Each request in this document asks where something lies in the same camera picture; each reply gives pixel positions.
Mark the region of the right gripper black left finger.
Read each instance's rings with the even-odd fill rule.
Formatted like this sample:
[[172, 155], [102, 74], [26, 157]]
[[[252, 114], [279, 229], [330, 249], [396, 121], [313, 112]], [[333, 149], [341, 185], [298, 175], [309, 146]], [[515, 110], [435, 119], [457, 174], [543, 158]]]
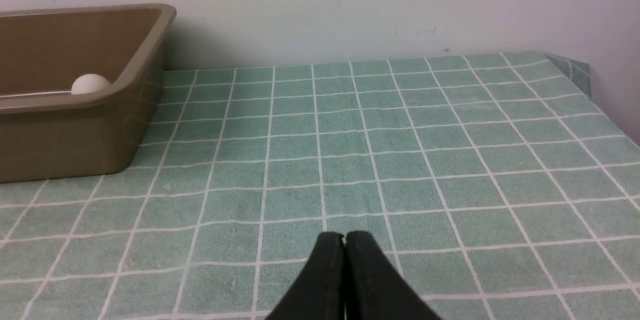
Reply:
[[268, 320], [343, 320], [343, 235], [322, 232], [301, 272]]

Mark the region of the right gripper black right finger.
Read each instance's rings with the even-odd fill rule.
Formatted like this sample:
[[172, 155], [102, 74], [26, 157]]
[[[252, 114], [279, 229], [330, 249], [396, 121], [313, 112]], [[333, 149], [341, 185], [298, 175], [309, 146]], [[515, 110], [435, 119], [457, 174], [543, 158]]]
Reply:
[[366, 231], [346, 235], [345, 310], [348, 320], [439, 320], [404, 281]]

